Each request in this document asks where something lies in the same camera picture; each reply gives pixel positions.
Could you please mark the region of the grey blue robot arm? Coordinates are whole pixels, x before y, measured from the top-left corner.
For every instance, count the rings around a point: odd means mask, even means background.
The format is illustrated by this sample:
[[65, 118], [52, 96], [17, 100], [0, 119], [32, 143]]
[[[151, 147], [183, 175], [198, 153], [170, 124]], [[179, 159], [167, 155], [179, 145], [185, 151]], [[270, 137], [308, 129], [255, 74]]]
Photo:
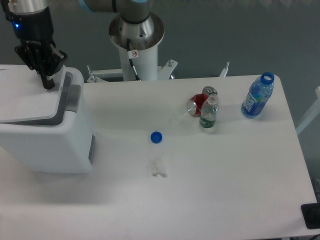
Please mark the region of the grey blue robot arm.
[[[54, 74], [67, 54], [53, 40], [54, 26], [46, 0], [2, 0], [5, 18], [11, 22], [20, 45], [15, 52], [30, 70], [40, 76], [42, 85], [55, 86]], [[125, 81], [158, 80], [158, 44], [164, 37], [164, 24], [151, 12], [148, 0], [81, 0], [91, 12], [117, 13], [109, 26], [109, 36], [118, 47]]]

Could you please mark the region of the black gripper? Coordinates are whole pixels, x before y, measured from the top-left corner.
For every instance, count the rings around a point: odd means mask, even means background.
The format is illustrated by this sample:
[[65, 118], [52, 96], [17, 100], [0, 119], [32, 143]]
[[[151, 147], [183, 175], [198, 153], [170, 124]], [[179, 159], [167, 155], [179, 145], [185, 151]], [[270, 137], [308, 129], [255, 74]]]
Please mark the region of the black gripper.
[[7, 11], [5, 17], [12, 22], [18, 39], [22, 42], [37, 44], [41, 46], [44, 53], [50, 53], [45, 58], [33, 46], [18, 45], [14, 48], [28, 68], [39, 74], [43, 87], [46, 90], [52, 89], [55, 86], [54, 75], [61, 70], [63, 61], [68, 58], [68, 55], [58, 50], [53, 43], [54, 27], [49, 7], [25, 14]]

